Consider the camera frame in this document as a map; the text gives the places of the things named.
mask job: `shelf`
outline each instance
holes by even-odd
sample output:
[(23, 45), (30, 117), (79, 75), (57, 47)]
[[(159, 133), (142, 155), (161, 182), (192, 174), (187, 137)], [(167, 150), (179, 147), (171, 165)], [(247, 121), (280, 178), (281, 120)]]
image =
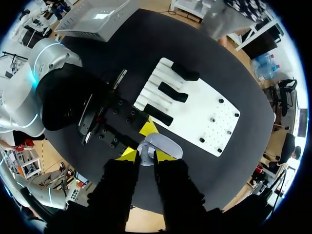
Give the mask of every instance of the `shelf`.
[(201, 3), (197, 4), (197, 6), (194, 10), (187, 8), (186, 6), (183, 5), (182, 1), (179, 1), (179, 0), (175, 2), (174, 6), (176, 8), (183, 10), (183, 11), (189, 12), (192, 15), (195, 15), (201, 19), (204, 18), (204, 15), (201, 14), (201, 10), (202, 10), (202, 4)]

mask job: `workbench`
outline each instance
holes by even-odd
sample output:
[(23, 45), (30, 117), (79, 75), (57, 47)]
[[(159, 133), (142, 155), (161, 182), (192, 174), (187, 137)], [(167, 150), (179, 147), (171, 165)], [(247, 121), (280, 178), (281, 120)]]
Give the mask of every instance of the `workbench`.
[[(236, 196), (262, 157), (274, 116), (257, 82), (226, 48), (189, 25), (142, 9), (135, 12), (107, 43), (74, 37), (65, 37), (62, 43), (81, 57), (87, 71), (104, 81), (116, 78), (122, 69), (127, 69), (118, 91), (131, 103), (135, 102), (161, 58), (198, 71), (201, 79), (241, 112), (222, 155), (215, 157), (156, 126), (160, 133), (182, 147), (190, 177), (206, 197), (204, 206), (207, 210), (223, 208)], [(84, 87), (77, 92), (84, 92)], [(112, 125), (128, 131), (135, 140), (143, 139), (143, 136), (132, 134), (129, 126), (120, 123), (119, 119), (109, 120)], [(96, 137), (82, 145), (75, 125), (56, 132), (46, 131), (45, 135), (68, 163), (94, 183), (100, 181), (104, 164), (110, 158), (119, 157), (115, 149)], [(153, 166), (140, 168), (133, 205), (162, 213)]]

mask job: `white board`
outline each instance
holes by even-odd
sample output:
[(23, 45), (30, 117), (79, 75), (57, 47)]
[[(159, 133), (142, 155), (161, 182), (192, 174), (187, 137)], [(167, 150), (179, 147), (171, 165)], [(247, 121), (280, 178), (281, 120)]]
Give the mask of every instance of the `white board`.
[[(160, 60), (134, 106), (140, 110), (147, 104), (156, 107), (174, 120), (169, 127), (153, 117), (154, 122), (214, 156), (221, 156), (239, 120), (239, 110), (202, 79), (185, 81), (171, 69), (172, 64), (166, 58)], [(162, 81), (187, 93), (186, 102), (175, 101), (158, 90)]]

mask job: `water bottle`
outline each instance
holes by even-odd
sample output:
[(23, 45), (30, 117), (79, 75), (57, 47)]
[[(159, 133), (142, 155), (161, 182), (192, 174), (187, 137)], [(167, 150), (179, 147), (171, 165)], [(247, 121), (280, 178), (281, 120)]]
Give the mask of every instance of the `water bottle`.
[(280, 65), (274, 64), (261, 65), (256, 69), (255, 75), (259, 80), (264, 79), (270, 80), (275, 76), (278, 68), (280, 68)]
[(274, 58), (274, 55), (270, 55), (269, 53), (264, 53), (264, 54), (256, 57), (253, 60), (255, 60), (258, 63), (260, 63), (260, 65), (265, 65), (265, 64), (272, 64), (273, 63), (273, 58)]

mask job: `wooden floor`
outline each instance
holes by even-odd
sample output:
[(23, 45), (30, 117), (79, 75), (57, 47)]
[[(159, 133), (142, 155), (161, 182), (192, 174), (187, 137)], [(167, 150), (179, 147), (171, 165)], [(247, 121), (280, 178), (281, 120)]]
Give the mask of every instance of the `wooden floor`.
[[(198, 28), (200, 24), (198, 23), (200, 20), (196, 17), (189, 16), (190, 19), (187, 19), (186, 17), (188, 14), (177, 11), (176, 15), (171, 15), (168, 12), (169, 6), (171, 4), (170, 0), (139, 0), (140, 8), (152, 10), (156, 12), (162, 12), (161, 14), (168, 15), (170, 17), (173, 17), (177, 20), (180, 20), (184, 23), (187, 23), (195, 28)], [(227, 49), (234, 54), (239, 61), (247, 68), (247, 70), (252, 74), (255, 81), (260, 85), (260, 87), (265, 88), (269, 84), (266, 82), (259, 82), (252, 71), (251, 68), (251, 60), (248, 57), (248, 55), (243, 51), (236, 51), (235, 43), (228, 39), (228, 45)], [(51, 172), (54, 170), (57, 170), (59, 168), (59, 163), (65, 162), (65, 160), (59, 155), (59, 153), (53, 148), (53, 146), (48, 142), (44, 141), (43, 143), (41, 141), (35, 142), (36, 144), (36, 151), (38, 155), (42, 159), (42, 167), (44, 172)], [(236, 203), (241, 201), (242, 198), (247, 196), (250, 192), (250, 187), (248, 185), (244, 186), (241, 191), (237, 194), (236, 197), (233, 198), (233, 200), (223, 209), (227, 210), (234, 206)], [(127, 222), (126, 230), (129, 232), (157, 232), (160, 229), (165, 228), (165, 223), (163, 216), (160, 214), (155, 214), (150, 211), (145, 211), (140, 208), (134, 208), (130, 211), (129, 221)]]

